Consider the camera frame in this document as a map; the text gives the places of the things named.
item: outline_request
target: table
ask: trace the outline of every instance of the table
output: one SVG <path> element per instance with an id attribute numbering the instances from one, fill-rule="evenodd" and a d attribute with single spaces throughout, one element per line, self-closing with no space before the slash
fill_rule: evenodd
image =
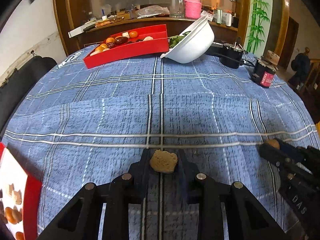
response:
<path id="1" fill-rule="evenodd" d="M 258 154 L 272 138 L 319 148 L 310 115 L 285 82 L 275 76 L 262 88 L 250 80 L 252 67 L 230 69 L 208 55 L 184 65 L 145 55 L 87 69 L 83 58 L 92 48 L 39 80 L 3 138 L 42 180 L 39 233 L 85 183 L 127 172 L 146 147 L 185 149 L 216 181 L 243 182 L 285 231 L 295 224 L 277 192 L 276 167 Z M 198 206 L 181 201 L 177 183 L 175 175 L 150 174 L 145 204 L 129 207 L 130 239 L 140 239 L 141 227 L 142 239 L 158 232 L 165 240 L 196 239 Z"/>

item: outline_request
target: red label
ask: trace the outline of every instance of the red label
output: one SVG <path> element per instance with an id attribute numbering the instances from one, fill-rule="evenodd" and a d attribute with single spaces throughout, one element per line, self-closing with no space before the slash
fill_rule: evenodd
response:
<path id="1" fill-rule="evenodd" d="M 271 82 L 272 82 L 274 76 L 275 76 L 275 75 L 273 75 L 273 74 L 270 74 L 270 73 L 268 73 L 268 72 L 265 72 L 265 73 L 263 74 L 263 78 L 262 78 L 260 84 L 263 85 L 263 86 L 266 86 L 266 87 L 270 87 Z"/>

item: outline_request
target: glass mug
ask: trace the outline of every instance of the glass mug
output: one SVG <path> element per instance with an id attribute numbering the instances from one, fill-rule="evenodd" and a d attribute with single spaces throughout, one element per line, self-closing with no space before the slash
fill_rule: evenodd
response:
<path id="1" fill-rule="evenodd" d="M 170 17 L 175 17 L 175 18 L 184 17 L 183 0 L 171 0 Z"/>

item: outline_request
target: leafy green vegetable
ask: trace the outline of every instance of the leafy green vegetable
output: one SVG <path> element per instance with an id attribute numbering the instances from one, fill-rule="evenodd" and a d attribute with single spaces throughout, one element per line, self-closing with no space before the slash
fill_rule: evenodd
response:
<path id="1" fill-rule="evenodd" d="M 176 36 L 171 36 L 171 37 L 169 37 L 169 48 L 172 49 L 174 46 L 176 46 L 176 45 L 177 45 L 180 41 L 182 41 L 182 40 L 185 38 L 185 36 L 187 36 L 190 32 L 191 32 L 191 31 L 183 33 L 183 34 L 182 34 L 183 36 L 176 35 Z"/>

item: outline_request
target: white bowl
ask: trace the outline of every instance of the white bowl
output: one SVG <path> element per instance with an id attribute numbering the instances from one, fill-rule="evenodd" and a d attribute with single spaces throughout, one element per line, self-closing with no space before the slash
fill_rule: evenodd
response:
<path id="1" fill-rule="evenodd" d="M 189 63 L 204 54 L 213 43 L 214 33 L 207 16 L 200 17 L 180 35 L 188 31 L 191 32 L 160 58 L 167 57 L 179 63 Z"/>

